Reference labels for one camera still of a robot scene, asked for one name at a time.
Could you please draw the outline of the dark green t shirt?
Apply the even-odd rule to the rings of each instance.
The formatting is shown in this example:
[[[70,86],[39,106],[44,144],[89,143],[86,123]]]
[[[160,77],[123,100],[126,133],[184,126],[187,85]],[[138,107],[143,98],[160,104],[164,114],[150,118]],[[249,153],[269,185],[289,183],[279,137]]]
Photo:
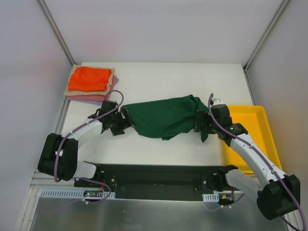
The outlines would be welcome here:
[[[129,116],[139,135],[168,141],[195,129],[197,114],[208,113],[208,107],[200,98],[188,95],[126,104],[121,107],[121,112]]]

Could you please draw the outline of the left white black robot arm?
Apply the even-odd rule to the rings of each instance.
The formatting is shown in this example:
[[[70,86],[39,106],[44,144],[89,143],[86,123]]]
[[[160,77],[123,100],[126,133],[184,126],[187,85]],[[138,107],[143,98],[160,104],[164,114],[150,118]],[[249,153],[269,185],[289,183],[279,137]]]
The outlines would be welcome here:
[[[83,124],[63,135],[51,133],[45,140],[38,171],[56,175],[57,181],[84,177],[89,186],[97,187],[101,184],[102,176],[96,172],[95,165],[77,160],[79,148],[106,130],[110,130],[114,136],[122,135],[125,129],[133,125],[128,113],[115,111],[104,117],[90,115]]]

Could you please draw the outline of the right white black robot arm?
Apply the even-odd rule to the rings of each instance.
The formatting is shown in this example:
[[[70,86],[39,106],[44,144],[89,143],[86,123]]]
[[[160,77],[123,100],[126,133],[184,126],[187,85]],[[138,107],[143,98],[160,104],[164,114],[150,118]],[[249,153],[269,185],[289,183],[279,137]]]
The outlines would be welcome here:
[[[226,105],[217,105],[209,112],[196,114],[196,132],[216,134],[233,149],[249,166],[256,180],[244,174],[234,165],[224,166],[208,180],[208,186],[216,191],[234,187],[257,203],[261,214],[268,220],[300,210],[300,181],[288,176],[258,148],[252,137],[240,123],[233,123]]]

